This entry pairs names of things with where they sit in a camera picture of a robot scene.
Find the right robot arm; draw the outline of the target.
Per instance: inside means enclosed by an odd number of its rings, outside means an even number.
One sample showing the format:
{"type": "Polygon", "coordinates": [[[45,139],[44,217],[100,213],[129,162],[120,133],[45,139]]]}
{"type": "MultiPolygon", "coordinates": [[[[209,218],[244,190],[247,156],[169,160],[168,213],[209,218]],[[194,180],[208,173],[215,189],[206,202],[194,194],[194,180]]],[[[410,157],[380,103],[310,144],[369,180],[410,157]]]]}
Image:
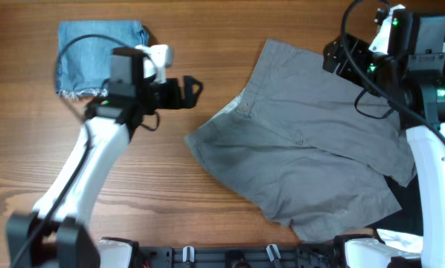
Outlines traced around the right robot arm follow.
{"type": "Polygon", "coordinates": [[[445,267],[445,14],[378,10],[385,53],[346,32],[325,45],[323,67],[388,101],[414,156],[423,249],[412,255],[370,238],[346,240],[348,267],[445,267]]]}

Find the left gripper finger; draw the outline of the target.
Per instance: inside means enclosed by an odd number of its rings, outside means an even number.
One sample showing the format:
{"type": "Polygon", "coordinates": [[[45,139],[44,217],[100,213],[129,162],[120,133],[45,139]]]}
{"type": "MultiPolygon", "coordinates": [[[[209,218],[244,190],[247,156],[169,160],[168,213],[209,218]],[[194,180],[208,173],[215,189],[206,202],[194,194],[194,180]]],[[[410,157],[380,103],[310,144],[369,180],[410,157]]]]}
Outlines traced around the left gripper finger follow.
{"type": "Polygon", "coordinates": [[[185,109],[192,109],[196,106],[198,98],[202,92],[202,89],[197,90],[196,92],[192,89],[185,90],[185,109]]]}
{"type": "Polygon", "coordinates": [[[203,84],[196,78],[186,75],[183,77],[185,89],[203,89],[203,84]]]}

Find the grey shorts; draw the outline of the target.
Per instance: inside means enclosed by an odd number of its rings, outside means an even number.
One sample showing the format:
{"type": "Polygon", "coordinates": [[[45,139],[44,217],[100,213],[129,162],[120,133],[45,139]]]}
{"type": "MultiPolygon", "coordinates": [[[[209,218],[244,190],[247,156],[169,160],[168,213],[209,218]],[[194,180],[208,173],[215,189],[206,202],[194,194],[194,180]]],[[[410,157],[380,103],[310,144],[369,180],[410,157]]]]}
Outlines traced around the grey shorts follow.
{"type": "Polygon", "coordinates": [[[307,242],[400,210],[415,175],[396,113],[322,68],[320,54],[270,39],[244,90],[185,139],[217,181],[307,242]]]}

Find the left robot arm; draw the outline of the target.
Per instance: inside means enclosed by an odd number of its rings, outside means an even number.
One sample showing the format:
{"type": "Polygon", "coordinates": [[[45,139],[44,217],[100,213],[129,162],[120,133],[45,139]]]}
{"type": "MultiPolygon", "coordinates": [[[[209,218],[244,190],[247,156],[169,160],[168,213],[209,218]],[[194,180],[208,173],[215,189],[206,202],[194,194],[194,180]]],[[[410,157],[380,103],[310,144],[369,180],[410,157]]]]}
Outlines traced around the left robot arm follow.
{"type": "Polygon", "coordinates": [[[103,238],[95,243],[88,224],[114,163],[128,148],[146,115],[158,109],[192,109],[203,85],[165,77],[166,47],[112,50],[105,97],[86,105],[71,155],[30,214],[7,221],[12,267],[147,267],[133,240],[103,238]]]}

